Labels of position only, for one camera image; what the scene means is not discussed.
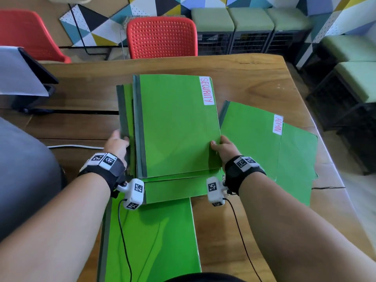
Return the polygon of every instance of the forearm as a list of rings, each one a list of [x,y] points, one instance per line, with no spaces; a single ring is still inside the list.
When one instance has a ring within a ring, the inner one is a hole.
[[[76,281],[109,197],[100,175],[70,183],[0,244],[0,281]]]
[[[368,256],[265,175],[249,175],[239,196],[277,280],[367,281],[368,275],[376,274],[370,273],[374,262]]]

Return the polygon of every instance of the hand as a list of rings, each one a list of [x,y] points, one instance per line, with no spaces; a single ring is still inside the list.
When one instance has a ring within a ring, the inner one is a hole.
[[[129,146],[129,138],[120,138],[120,131],[115,130],[111,137],[107,140],[103,152],[109,152],[117,156],[121,162],[123,162],[125,168],[127,168],[127,163],[124,160],[125,154],[127,153],[127,147]]]
[[[224,171],[224,166],[231,158],[237,155],[241,155],[241,153],[238,151],[235,144],[230,142],[230,140],[224,135],[221,136],[220,144],[217,144],[215,141],[211,141],[210,147],[219,153],[219,156],[222,159],[223,171]]]

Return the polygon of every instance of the person's left hand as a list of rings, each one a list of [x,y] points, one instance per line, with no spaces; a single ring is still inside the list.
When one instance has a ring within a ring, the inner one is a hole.
[[[125,154],[127,153],[127,147],[129,146],[129,138],[120,138],[120,131],[115,130],[111,137],[107,140],[103,152],[109,152],[117,156],[127,168],[127,163],[124,160]]]

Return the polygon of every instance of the white cable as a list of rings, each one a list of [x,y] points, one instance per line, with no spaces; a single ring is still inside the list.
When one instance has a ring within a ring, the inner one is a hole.
[[[88,149],[103,149],[103,147],[96,147],[96,146],[81,146],[78,144],[62,144],[60,146],[48,146],[48,148],[57,148],[57,147],[81,147],[81,148],[88,148]]]

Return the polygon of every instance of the chair backrest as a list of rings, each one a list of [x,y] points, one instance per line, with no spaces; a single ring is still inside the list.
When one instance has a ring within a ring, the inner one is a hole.
[[[127,25],[129,54],[135,58],[197,56],[196,26],[189,18],[136,18]]]
[[[35,12],[0,10],[0,45],[24,47],[35,60],[70,63]]]

